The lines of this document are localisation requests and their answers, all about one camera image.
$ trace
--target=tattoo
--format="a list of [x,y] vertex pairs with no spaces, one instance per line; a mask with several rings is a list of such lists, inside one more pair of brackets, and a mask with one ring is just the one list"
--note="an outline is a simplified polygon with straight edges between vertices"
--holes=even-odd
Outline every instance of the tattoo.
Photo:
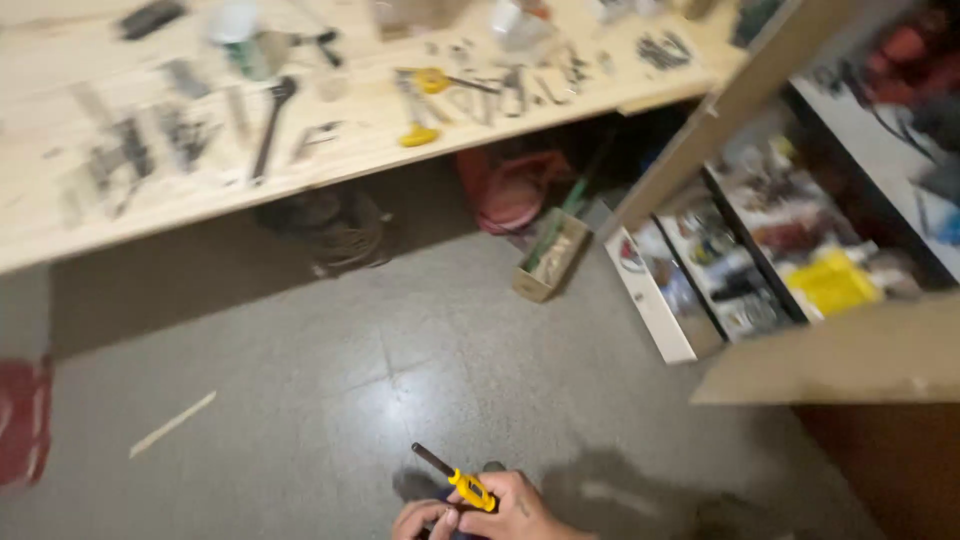
[[530,510],[527,509],[527,505],[523,503],[523,498],[519,497],[516,499],[516,506],[523,512],[523,517],[530,518]]

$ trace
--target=tiled floor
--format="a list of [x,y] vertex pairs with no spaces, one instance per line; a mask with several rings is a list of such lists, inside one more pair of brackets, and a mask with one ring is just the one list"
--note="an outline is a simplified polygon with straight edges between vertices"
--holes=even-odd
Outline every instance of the tiled floor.
[[663,365],[598,250],[536,306],[442,162],[376,182],[405,253],[337,280],[246,213],[60,265],[54,449],[0,538],[387,538],[413,441],[522,468],[607,538],[670,538],[722,491],[879,537],[787,410],[686,404],[706,366]]

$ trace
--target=human hand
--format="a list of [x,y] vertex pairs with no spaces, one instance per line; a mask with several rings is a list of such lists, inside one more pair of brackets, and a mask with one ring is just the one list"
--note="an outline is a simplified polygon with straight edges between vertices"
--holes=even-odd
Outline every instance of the human hand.
[[449,540],[457,528],[460,512],[442,501],[414,501],[400,510],[394,520],[393,540],[415,540],[426,524],[436,521],[430,540]]
[[[497,513],[464,512],[458,529],[491,540],[588,540],[595,536],[564,525],[550,514],[537,488],[520,471],[481,473],[477,479],[499,500]],[[448,501],[463,498],[453,492]]]

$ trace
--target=metal shaft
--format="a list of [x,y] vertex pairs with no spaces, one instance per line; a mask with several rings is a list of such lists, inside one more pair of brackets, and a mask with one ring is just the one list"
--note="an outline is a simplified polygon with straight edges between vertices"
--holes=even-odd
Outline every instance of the metal shaft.
[[457,472],[450,468],[449,465],[444,463],[439,457],[433,455],[432,452],[421,446],[420,443],[414,443],[410,449],[414,451],[414,454],[422,457],[424,461],[433,465],[434,468],[440,471],[445,477],[450,478],[457,474]]

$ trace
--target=plywood countertop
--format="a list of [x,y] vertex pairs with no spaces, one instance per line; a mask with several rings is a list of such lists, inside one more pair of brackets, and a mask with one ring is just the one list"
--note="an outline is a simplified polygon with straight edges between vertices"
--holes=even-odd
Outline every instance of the plywood countertop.
[[[277,124],[269,178],[261,186],[248,182],[270,110],[265,88],[232,73],[216,47],[204,40],[211,11],[218,2],[198,0],[190,13],[139,41],[119,39],[115,21],[135,9],[135,0],[36,0],[9,6],[0,20],[0,273],[139,236],[172,229],[233,210],[255,206],[299,191],[364,176],[459,149],[533,132],[612,110],[633,113],[703,95],[725,81],[744,53],[727,44],[735,18],[735,2],[721,2],[702,22],[689,22],[668,12],[655,19],[628,17],[601,29],[578,0],[553,2],[553,21],[578,55],[589,62],[579,95],[570,103],[531,104],[520,118],[495,116],[493,127],[466,118],[444,95],[433,102],[454,118],[441,126],[431,144],[403,148],[396,139],[408,128],[406,102],[396,91],[394,68],[436,65],[451,74],[457,65],[451,45],[469,49],[477,73],[502,77],[494,67],[501,53],[488,30],[491,3],[474,0],[451,28],[425,36],[381,41],[367,2],[303,0],[302,4],[341,30],[335,49],[346,58],[336,72],[348,86],[346,95],[324,102],[317,90],[319,53],[310,46],[291,50],[281,73],[295,76],[298,94],[285,106]],[[281,32],[319,32],[316,22],[296,4],[260,2],[263,26]],[[660,72],[636,56],[636,40],[664,31],[680,35],[695,53],[691,65]],[[427,53],[426,42],[440,47]],[[606,75],[596,62],[607,51],[614,65]],[[178,100],[161,64],[187,59],[214,91],[189,102],[190,115],[224,124],[204,153],[196,172],[182,175],[173,165],[150,107]],[[528,69],[528,92],[543,96],[532,72],[541,75],[554,94],[564,93],[557,67]],[[71,87],[88,83],[117,118],[134,112],[156,158],[148,177],[126,211],[108,217],[97,202],[83,170],[94,145],[103,142],[95,122],[77,103]],[[253,141],[238,140],[223,88],[240,85]],[[504,97],[504,107],[515,106]],[[474,97],[474,108],[479,98]],[[331,120],[345,123],[334,141],[314,147],[299,164],[291,155],[303,130]]]

